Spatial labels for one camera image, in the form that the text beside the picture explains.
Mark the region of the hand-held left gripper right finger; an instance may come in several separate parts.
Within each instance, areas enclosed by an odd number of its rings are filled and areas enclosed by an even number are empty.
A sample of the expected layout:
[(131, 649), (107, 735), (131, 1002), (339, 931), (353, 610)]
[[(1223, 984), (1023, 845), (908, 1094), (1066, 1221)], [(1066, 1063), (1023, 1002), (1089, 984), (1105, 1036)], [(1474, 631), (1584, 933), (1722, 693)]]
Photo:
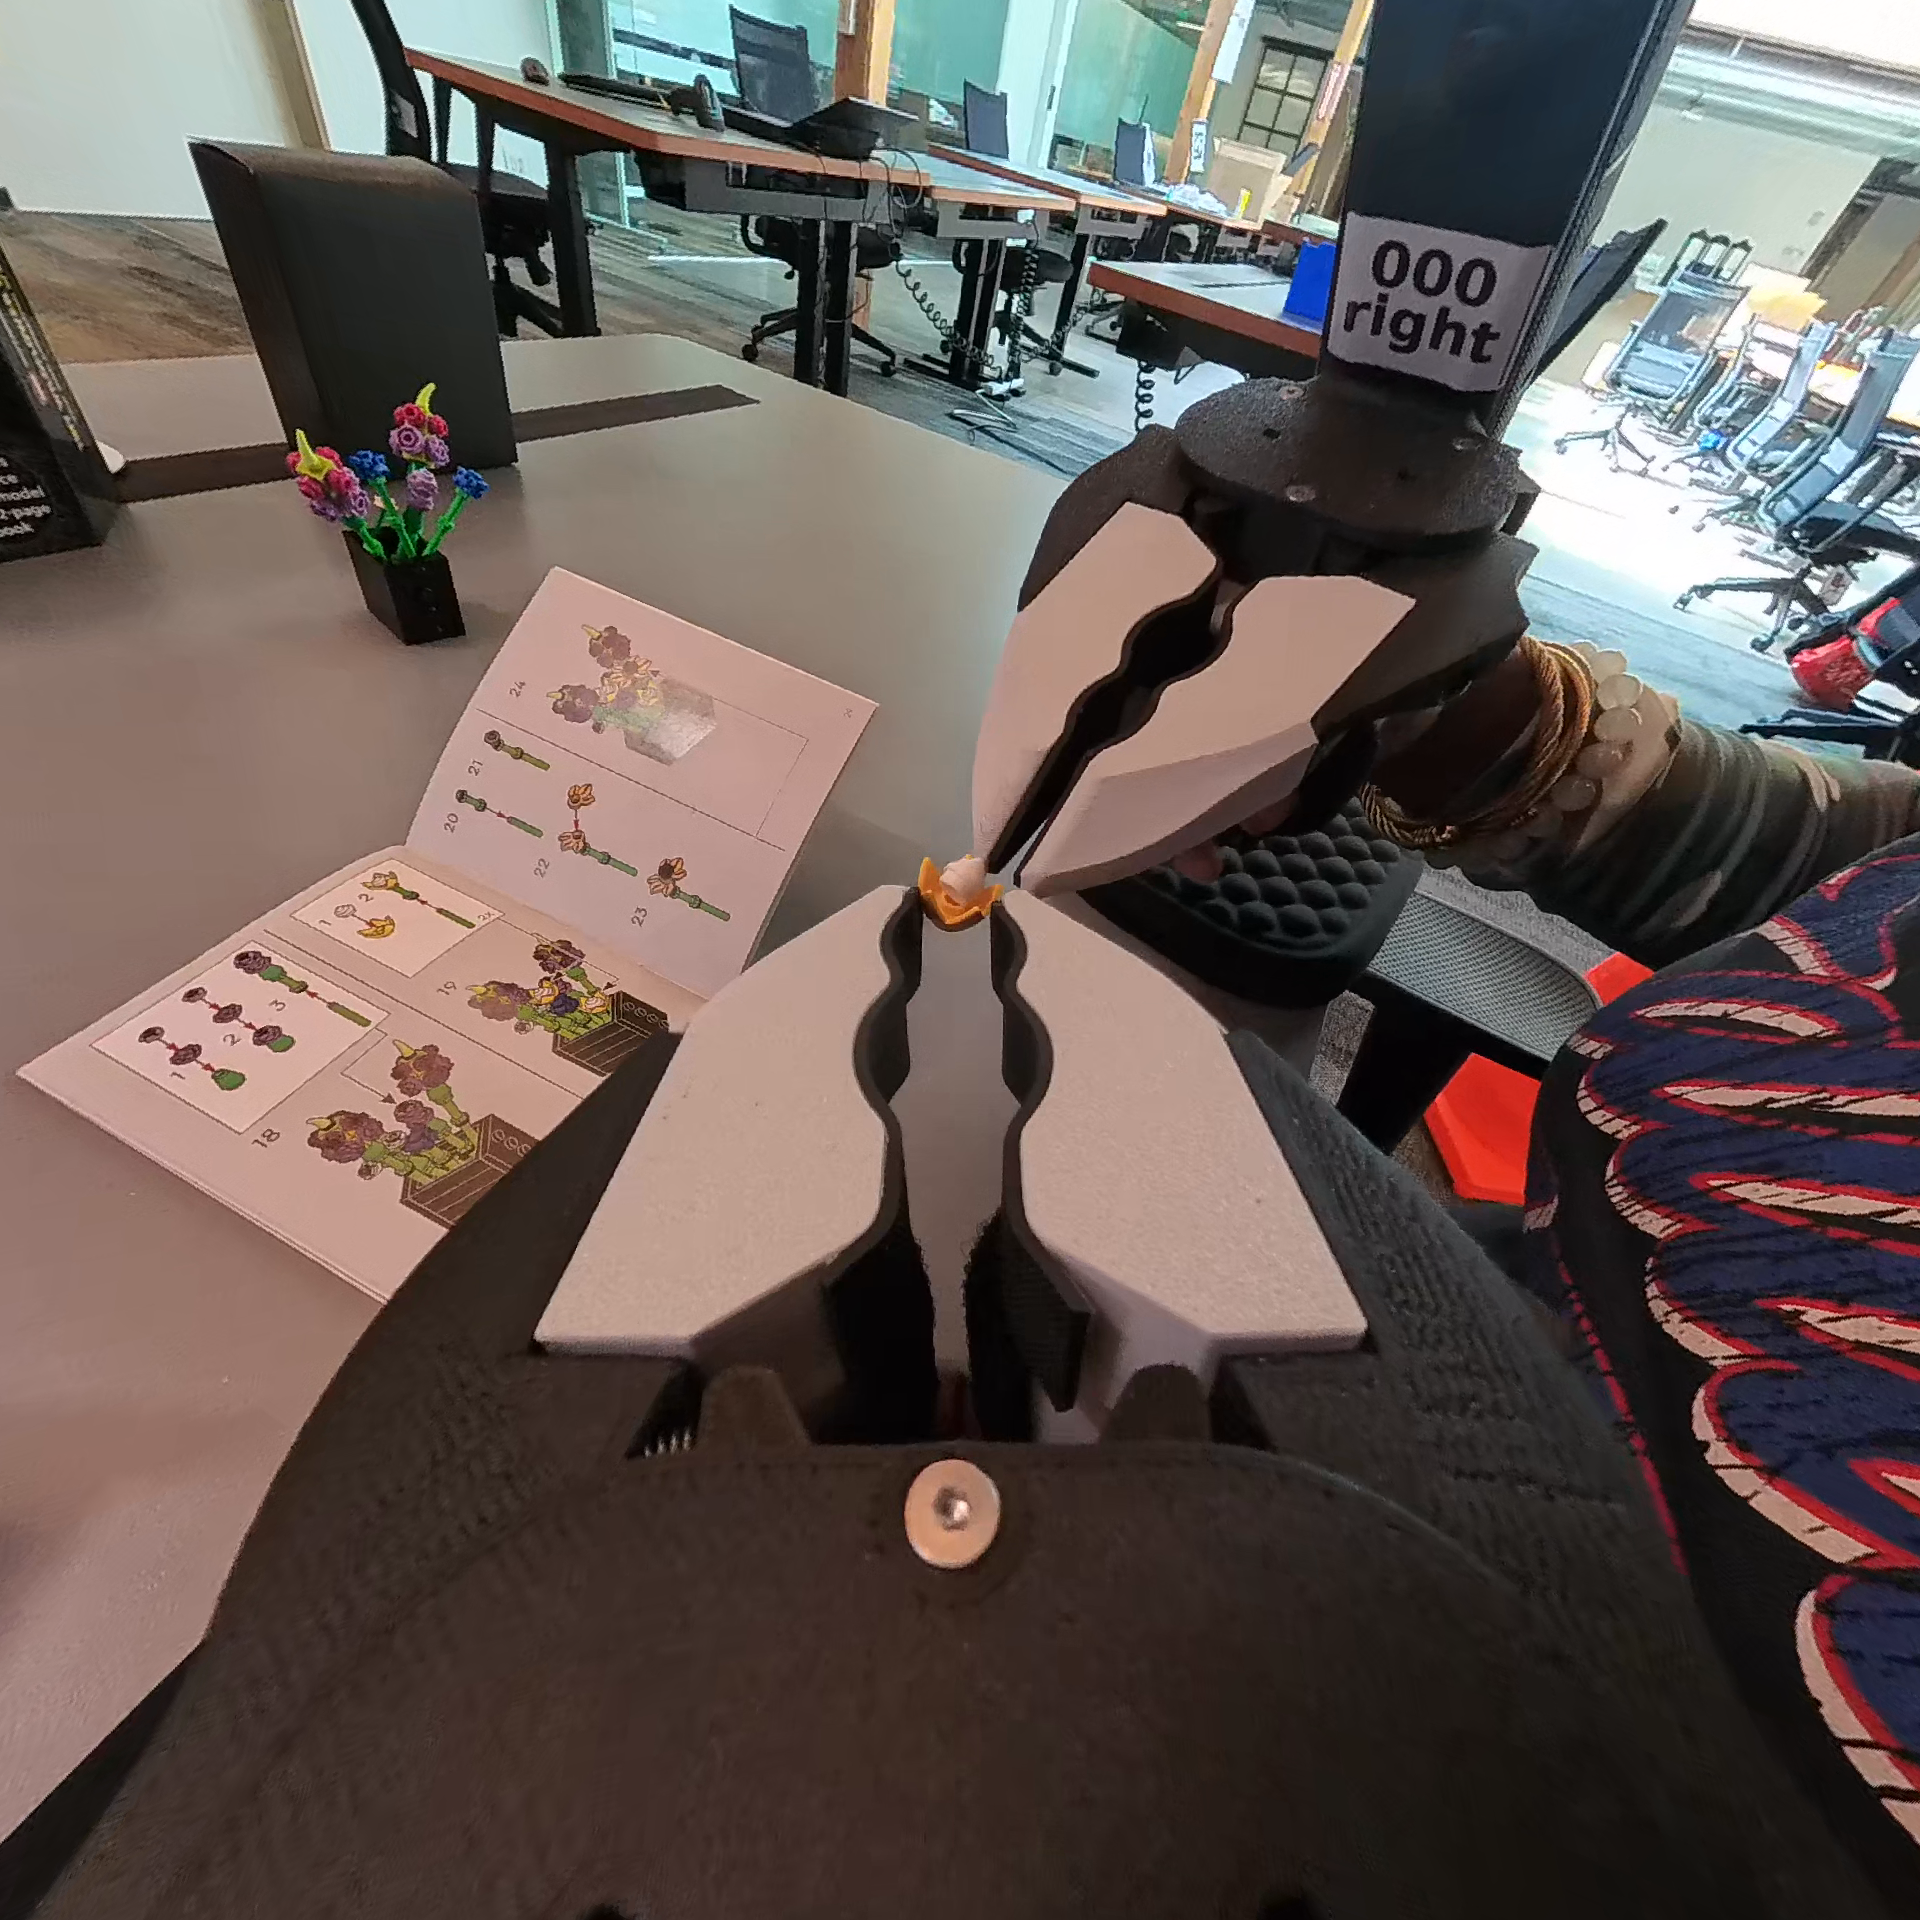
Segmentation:
[(1089, 1442), (1151, 1368), (1358, 1353), (1371, 1320), (1259, 1105), (1280, 1064), (1044, 895), (990, 918), (998, 1205), (960, 1270), (974, 1422)]

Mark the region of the lego instruction booklet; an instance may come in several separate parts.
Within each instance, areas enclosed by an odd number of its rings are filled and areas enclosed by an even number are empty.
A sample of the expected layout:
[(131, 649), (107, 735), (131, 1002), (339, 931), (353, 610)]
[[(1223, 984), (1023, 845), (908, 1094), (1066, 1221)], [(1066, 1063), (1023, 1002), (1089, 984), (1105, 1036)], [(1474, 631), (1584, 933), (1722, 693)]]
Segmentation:
[(399, 1280), (754, 949), (877, 696), (544, 573), (402, 845), (22, 1082), (322, 1270)]

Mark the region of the black honeycomb cushion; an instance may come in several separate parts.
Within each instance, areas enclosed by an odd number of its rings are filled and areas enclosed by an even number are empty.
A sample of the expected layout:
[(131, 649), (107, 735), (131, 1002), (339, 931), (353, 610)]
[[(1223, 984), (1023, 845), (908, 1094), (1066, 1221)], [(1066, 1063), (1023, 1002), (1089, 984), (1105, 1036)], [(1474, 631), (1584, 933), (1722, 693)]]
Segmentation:
[(1358, 811), (1318, 831), (1233, 831), (1217, 845), (1217, 877), (1143, 877), (1161, 911), (1151, 944), (1233, 1002), (1318, 1010), (1372, 963), (1423, 877), (1425, 852)]

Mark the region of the row of office chairs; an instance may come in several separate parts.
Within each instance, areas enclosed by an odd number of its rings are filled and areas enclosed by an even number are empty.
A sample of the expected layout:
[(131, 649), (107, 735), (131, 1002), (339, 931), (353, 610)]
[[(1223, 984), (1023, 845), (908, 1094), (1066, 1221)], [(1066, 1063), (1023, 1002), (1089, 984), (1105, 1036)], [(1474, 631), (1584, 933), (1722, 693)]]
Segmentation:
[(1909, 384), (1909, 327), (1822, 316), (1742, 241), (1681, 235), (1649, 316), (1592, 368), (1593, 419), (1552, 448), (1653, 485), (1667, 537), (1699, 544), (1667, 610), (1742, 610), (1750, 654), (1793, 654), (1858, 592), (1909, 583)]

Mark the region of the person's dark printed sweatshirt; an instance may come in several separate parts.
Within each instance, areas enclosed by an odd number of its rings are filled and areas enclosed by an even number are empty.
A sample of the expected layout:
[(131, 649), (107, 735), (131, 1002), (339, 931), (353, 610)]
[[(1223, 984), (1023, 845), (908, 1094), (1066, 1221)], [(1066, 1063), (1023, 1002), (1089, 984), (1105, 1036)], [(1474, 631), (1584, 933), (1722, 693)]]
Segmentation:
[(1617, 993), (1539, 1090), (1524, 1194), (1524, 1270), (1885, 1911), (1920, 1799), (1909, 906), (1899, 840)]

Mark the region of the long wooden desk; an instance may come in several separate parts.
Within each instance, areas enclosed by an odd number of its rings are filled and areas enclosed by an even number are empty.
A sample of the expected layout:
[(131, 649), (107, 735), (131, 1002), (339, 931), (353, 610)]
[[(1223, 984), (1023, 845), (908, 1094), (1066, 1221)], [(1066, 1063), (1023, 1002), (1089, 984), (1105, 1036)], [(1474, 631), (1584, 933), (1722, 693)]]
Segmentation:
[(583, 212), (583, 154), (634, 154), (640, 188), (685, 212), (750, 212), (803, 229), (803, 331), (792, 384), (846, 395), (856, 362), (856, 235), (897, 229), (908, 207), (933, 207), (933, 235), (1018, 241), (1036, 235), (1044, 212), (1075, 212), (1066, 193), (1004, 188), (960, 173), (959, 154), (803, 154), (750, 136), (703, 136), (690, 118), (612, 104), (564, 82), (525, 82), (514, 68), (462, 68), (442, 54), (402, 54), (411, 73), (433, 82), (433, 109), (445, 98), (477, 118), (477, 180), (493, 180), (493, 136), (525, 136), (544, 148), (554, 198), (554, 275), (557, 275), (557, 331), (594, 339), (594, 283), (585, 283), (585, 212)]

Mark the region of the grey mesh office chair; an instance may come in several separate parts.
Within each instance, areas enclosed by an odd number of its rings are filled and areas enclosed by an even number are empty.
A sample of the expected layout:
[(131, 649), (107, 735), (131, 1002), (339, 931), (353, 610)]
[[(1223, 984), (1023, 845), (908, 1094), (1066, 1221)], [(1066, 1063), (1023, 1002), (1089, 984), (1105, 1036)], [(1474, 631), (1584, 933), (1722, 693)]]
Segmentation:
[(1371, 1010), (1337, 1118), (1398, 1148), (1465, 1063), (1541, 1082), (1561, 1042), (1593, 1014), (1601, 949), (1517, 887), (1425, 867), (1350, 977)]

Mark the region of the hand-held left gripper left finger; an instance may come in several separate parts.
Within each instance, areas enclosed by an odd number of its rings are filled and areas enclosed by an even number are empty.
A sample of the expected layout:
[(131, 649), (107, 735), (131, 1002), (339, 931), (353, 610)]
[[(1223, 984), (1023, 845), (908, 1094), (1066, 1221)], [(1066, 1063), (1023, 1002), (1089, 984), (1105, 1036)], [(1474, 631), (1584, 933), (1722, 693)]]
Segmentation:
[(887, 1109), (919, 933), (919, 887), (870, 887), (685, 1024), (536, 1320), (544, 1353), (775, 1368), (813, 1433), (933, 1433), (933, 1291)]

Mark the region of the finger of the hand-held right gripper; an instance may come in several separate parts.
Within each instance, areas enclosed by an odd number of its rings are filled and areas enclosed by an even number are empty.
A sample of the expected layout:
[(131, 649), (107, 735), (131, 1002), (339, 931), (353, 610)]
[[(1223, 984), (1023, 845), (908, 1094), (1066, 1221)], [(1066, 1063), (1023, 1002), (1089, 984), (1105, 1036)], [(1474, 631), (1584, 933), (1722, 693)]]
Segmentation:
[(1231, 610), (1231, 649), (1161, 684), (1151, 725), (1089, 759), (1023, 858), (1023, 887), (1143, 877), (1198, 831), (1300, 790), (1318, 705), (1398, 631), (1413, 593), (1350, 573), (1280, 573)]
[(1018, 877), (1089, 759), (1135, 741), (1161, 693), (1209, 669), (1217, 592), (1223, 554), (1135, 498), (1018, 610), (974, 748), (987, 877)]

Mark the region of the lego flower model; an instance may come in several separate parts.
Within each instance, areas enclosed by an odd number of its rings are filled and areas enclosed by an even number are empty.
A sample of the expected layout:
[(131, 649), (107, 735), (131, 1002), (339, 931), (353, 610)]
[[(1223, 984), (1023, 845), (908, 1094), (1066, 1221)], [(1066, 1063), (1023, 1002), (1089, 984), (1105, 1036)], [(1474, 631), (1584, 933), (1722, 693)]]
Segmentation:
[(462, 605), (442, 544), (462, 521), (462, 506), (493, 485), (445, 455), (433, 384), (418, 384), (418, 395), (390, 416), (380, 448), (339, 455), (294, 432), (288, 478), (311, 498), (311, 512), (322, 512), (347, 537), (372, 629), (390, 629), (402, 649), (462, 640)]

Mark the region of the plain black box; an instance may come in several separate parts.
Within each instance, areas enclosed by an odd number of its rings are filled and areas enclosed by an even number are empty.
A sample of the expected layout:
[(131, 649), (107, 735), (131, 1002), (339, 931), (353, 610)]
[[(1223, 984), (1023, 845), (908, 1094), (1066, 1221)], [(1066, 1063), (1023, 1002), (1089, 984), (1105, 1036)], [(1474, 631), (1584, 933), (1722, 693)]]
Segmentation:
[(194, 173), (288, 432), (390, 448), (433, 384), (474, 468), (514, 461), (477, 198), (433, 164), (194, 138)]

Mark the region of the person's right forearm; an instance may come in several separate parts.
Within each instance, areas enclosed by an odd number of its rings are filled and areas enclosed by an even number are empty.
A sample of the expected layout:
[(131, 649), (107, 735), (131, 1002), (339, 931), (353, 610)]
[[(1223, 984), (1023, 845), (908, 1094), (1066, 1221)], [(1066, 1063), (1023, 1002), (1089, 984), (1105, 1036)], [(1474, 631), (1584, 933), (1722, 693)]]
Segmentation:
[(1653, 969), (1902, 845), (1909, 804), (1909, 768), (1681, 725), (1609, 654), (1552, 640), (1372, 735), (1391, 840)]

